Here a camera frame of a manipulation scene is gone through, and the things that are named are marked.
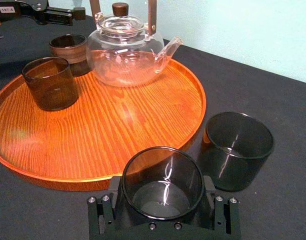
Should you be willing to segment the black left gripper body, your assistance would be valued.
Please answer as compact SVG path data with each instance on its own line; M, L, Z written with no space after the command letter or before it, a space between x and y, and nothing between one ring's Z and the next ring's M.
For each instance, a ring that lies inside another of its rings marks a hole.
M0 24L26 17L45 25L45 11L48 6L48 0L0 0Z

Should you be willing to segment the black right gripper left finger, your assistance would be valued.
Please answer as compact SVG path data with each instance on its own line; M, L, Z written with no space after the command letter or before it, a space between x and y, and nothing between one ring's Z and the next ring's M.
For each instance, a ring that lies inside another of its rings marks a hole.
M122 178L114 176L108 192L87 200L90 236L121 236L121 212L123 210Z

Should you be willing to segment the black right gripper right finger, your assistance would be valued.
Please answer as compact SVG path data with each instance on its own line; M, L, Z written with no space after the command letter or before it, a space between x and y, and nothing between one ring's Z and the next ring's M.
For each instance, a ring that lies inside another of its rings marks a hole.
M216 195L216 189L210 176L203 177L206 199L209 205L209 217L212 229L208 236L240 236L239 202L235 197L224 198Z

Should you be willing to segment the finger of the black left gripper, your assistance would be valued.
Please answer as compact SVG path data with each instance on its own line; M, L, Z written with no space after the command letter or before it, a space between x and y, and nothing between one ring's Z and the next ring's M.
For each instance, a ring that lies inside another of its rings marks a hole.
M81 21L86 18L86 10L84 7L74 7L73 9L50 7L44 12L49 21Z
M47 25L47 24L56 24L56 25L66 25L72 26L73 25L73 17L72 15L58 15L58 14L51 14L45 15L42 19L37 21L40 25Z

